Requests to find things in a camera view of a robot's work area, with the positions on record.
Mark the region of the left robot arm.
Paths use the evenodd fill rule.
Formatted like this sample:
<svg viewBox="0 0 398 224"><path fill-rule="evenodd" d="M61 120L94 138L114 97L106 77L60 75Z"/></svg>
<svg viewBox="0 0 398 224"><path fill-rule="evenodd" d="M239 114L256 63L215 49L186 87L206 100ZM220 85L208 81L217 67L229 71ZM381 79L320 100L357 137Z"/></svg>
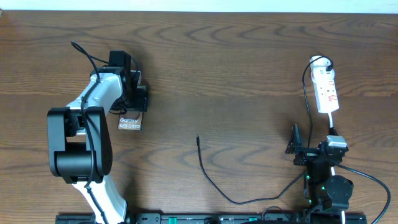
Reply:
<svg viewBox="0 0 398 224"><path fill-rule="evenodd" d="M47 113L50 171L76 188L93 211L57 215L56 223L133 223L111 177L113 148L106 118L118 115L120 130L142 129L148 92L141 77L127 52L113 50L102 67L93 69L77 99Z"/></svg>

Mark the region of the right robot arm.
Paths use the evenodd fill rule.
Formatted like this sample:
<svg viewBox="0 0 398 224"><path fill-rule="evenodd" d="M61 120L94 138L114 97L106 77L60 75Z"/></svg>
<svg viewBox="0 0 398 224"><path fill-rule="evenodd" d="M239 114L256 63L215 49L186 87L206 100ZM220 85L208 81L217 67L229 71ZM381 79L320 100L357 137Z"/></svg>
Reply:
<svg viewBox="0 0 398 224"><path fill-rule="evenodd" d="M334 128L325 141L317 147L305 147L297 125L293 125L290 141L285 150L293 154L294 165L306 167L305 198L310 207L300 215L303 223L344 223L345 210L353 193L353 182L336 175L334 166L342 162L348 145L343 136L337 135Z"/></svg>

